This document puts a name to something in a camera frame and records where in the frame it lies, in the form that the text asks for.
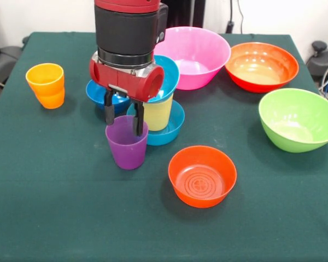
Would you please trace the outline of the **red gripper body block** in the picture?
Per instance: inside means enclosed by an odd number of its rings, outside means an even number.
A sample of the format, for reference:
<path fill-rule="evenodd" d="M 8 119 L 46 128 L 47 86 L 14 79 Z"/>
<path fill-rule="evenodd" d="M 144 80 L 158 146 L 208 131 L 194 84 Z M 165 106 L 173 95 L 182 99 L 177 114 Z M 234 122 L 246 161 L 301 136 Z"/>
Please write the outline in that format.
<path fill-rule="evenodd" d="M 140 69 L 115 68 L 102 63 L 96 52 L 91 57 L 89 70 L 97 84 L 141 102 L 157 96 L 165 77 L 164 69 L 156 63 Z"/>

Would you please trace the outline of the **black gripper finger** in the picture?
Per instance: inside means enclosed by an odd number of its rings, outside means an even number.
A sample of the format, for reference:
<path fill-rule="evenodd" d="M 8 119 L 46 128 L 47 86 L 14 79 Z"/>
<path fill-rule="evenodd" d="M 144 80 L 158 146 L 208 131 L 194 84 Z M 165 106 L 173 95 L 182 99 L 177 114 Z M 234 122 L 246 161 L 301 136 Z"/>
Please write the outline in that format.
<path fill-rule="evenodd" d="M 135 115 L 133 117 L 133 132 L 136 136 L 143 134 L 144 106 L 142 102 L 133 102 Z"/>
<path fill-rule="evenodd" d="M 104 113 L 105 113 L 105 122 L 107 125 L 112 125 L 114 123 L 115 111 L 113 105 L 113 95 L 114 90 L 106 90 L 104 95 Z"/>

